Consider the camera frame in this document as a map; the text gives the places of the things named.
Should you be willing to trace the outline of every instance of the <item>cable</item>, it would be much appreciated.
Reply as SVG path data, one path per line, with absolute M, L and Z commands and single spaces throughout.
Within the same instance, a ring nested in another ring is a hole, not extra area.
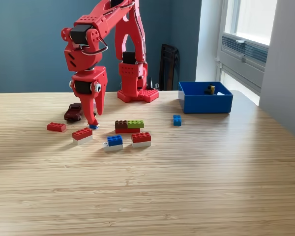
M 105 45 L 105 48 L 102 48 L 102 49 L 100 49 L 100 50 L 98 50 L 98 51 L 96 51 L 96 52 L 94 52 L 94 53 L 87 53 L 87 52 L 84 52 L 84 51 L 83 51 L 83 48 L 79 45 L 79 48 L 80 48 L 81 52 L 82 52 L 84 55 L 86 55 L 86 56 L 95 56 L 95 55 L 97 55 L 97 54 L 103 53 L 104 51 L 108 50 L 108 45 L 107 45 L 107 43 L 106 43 L 101 37 L 99 38 L 99 40 Z
M 121 9 L 123 9 L 123 8 L 127 8 L 127 7 L 130 7 L 130 6 L 133 6 L 134 4 L 135 4 L 135 2 L 133 1 L 132 3 L 130 3 L 130 4 L 128 4 L 128 5 L 125 5 L 125 6 L 116 6 L 113 10 L 108 11 L 108 12 L 104 13 L 103 15 L 104 15 L 104 16 L 109 15 L 109 14 L 113 13 L 114 11 L 116 11 L 117 8 L 121 8 Z

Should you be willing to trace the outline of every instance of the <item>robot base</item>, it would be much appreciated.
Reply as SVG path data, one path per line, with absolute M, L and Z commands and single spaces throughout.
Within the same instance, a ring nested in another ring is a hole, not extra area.
M 143 90 L 142 94 L 139 94 L 138 97 L 128 97 L 124 95 L 122 90 L 120 90 L 118 91 L 117 95 L 120 100 L 126 103 L 131 101 L 145 101 L 147 103 L 150 103 L 155 99 L 159 98 L 158 90 Z

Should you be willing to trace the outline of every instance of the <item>white lego brick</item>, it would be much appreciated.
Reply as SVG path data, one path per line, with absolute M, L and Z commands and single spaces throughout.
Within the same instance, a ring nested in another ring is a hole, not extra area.
M 132 143 L 133 148 L 142 148 L 142 147 L 149 147 L 151 146 L 151 141 L 142 142 L 142 143 Z
M 118 151 L 123 150 L 123 144 L 116 146 L 108 146 L 108 142 L 103 143 L 104 151 Z
M 73 139 L 73 143 L 75 145 L 82 145 L 82 144 L 85 144 L 85 143 L 87 143 L 87 142 L 89 142 L 91 140 L 93 140 L 93 135 L 90 135 L 90 136 L 88 136 L 86 138 L 83 138 L 81 140 L 75 140 L 75 139 Z

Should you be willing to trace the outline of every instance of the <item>black object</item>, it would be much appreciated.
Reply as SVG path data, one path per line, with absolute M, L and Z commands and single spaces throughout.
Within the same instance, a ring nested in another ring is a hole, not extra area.
M 123 52 L 122 53 L 122 62 L 126 64 L 136 64 L 136 53 L 133 52 Z
M 88 45 L 87 31 L 92 27 L 92 25 L 76 25 L 70 31 L 72 41 L 76 44 Z
M 91 82 L 84 82 L 84 81 L 74 81 L 74 87 L 77 93 L 79 94 L 92 94 L 90 90 Z
M 113 8 L 122 2 L 123 2 L 123 0 L 110 0 L 110 7 Z
M 207 89 L 205 90 L 205 95 L 212 95 L 212 84 L 210 84 Z
M 147 90 L 154 90 L 151 76 L 147 79 Z
M 179 75 L 180 56 L 177 48 L 163 44 L 159 70 L 159 90 L 173 90 L 175 69 Z

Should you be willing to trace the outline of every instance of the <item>white wall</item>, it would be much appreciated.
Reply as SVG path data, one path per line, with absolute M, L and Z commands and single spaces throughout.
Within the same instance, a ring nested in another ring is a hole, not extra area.
M 295 134 L 295 0 L 278 0 L 260 107 Z
M 223 0 L 202 0 L 196 81 L 215 81 Z

